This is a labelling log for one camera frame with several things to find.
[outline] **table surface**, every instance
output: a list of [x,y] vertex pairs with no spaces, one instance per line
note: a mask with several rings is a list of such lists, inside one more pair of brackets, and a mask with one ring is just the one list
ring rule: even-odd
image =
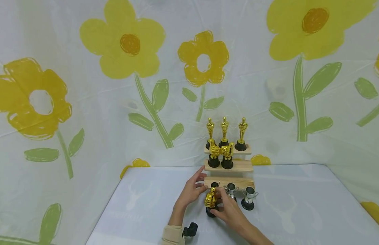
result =
[[[160,244],[185,182],[198,167],[130,168],[120,181],[87,245]],[[323,165],[254,166],[259,195],[248,220],[275,245],[379,245],[379,226]],[[205,213],[205,192],[191,204],[184,226],[198,225],[186,244],[246,244],[221,220]]]

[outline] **gold trophy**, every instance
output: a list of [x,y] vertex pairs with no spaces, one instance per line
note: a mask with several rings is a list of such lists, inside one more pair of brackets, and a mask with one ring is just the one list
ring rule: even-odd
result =
[[234,143],[231,142],[228,145],[222,146],[220,149],[220,154],[222,157],[222,168],[231,169],[233,168],[233,146]]
[[206,144],[207,150],[210,149],[210,139],[212,139],[213,125],[214,125],[214,123],[211,121],[211,118],[209,117],[208,123],[206,124],[207,130],[208,130],[208,135],[210,136],[210,138],[208,138],[207,144]]
[[219,147],[222,147],[222,146],[225,146],[225,145],[228,145],[229,142],[226,138],[226,134],[227,134],[227,128],[229,127],[229,122],[226,121],[226,116],[223,117],[223,122],[221,123],[221,128],[222,128],[222,139],[221,139],[221,142],[219,143]]
[[245,117],[242,118],[242,122],[238,124],[239,128],[239,140],[237,141],[237,144],[234,148],[238,151],[244,151],[246,150],[245,140],[244,140],[244,134],[245,130],[248,128],[248,124],[245,122]]
[[208,165],[212,168],[219,166],[220,148],[215,144],[213,139],[210,139],[210,154],[208,155]]
[[207,193],[206,198],[204,199],[204,205],[206,206],[206,213],[208,217],[215,218],[215,215],[213,215],[210,212],[210,209],[216,209],[218,210],[218,206],[216,205],[216,190],[215,187],[218,187],[219,183],[213,182],[211,183],[210,192]]

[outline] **wooden shelf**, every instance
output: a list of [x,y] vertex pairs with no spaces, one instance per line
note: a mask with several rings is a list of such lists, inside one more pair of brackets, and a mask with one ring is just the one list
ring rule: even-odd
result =
[[233,183],[236,187],[240,189],[245,189],[248,186],[251,186],[255,189],[255,183],[250,178],[238,178],[238,177],[217,177],[217,176],[207,176],[204,178],[204,185],[207,185],[208,188],[211,188],[212,182],[219,182],[219,186],[227,186],[228,183]]
[[231,169],[224,169],[222,168],[222,161],[220,160],[221,164],[216,167],[212,168],[210,165],[208,165],[208,158],[204,160],[204,170],[205,171],[215,171],[215,172],[236,172],[236,173],[244,173],[244,172],[253,172],[253,166],[251,161],[249,160],[233,160],[233,168]]
[[[234,155],[251,155],[252,154],[251,146],[248,144],[245,144],[245,145],[246,145],[246,150],[244,151],[239,151],[239,150],[236,150],[236,148],[234,148],[233,156]],[[207,150],[206,146],[204,146],[204,153],[207,155],[210,154],[210,150]]]

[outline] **flower center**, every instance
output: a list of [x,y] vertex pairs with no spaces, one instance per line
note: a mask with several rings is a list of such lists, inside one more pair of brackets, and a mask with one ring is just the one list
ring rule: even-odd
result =
[[207,72],[211,67],[210,57],[207,54],[201,54],[197,58],[197,69],[200,72]]
[[138,37],[133,34],[124,34],[120,38],[120,47],[127,54],[130,54],[131,56],[135,56],[139,54],[140,41]]
[[52,113],[53,100],[45,90],[34,90],[30,93],[29,103],[38,114],[49,115]]
[[327,23],[329,13],[327,10],[318,8],[309,10],[302,20],[302,30],[313,34],[321,30]]

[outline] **orange flower center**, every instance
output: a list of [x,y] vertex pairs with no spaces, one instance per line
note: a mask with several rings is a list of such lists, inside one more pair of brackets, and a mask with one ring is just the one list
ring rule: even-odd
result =
[[140,41],[138,37],[133,34],[124,34],[120,38],[120,47],[127,54],[130,54],[131,56],[135,56],[139,54]]
[[329,13],[327,10],[318,8],[309,10],[302,20],[302,30],[313,34],[321,30],[327,23]]

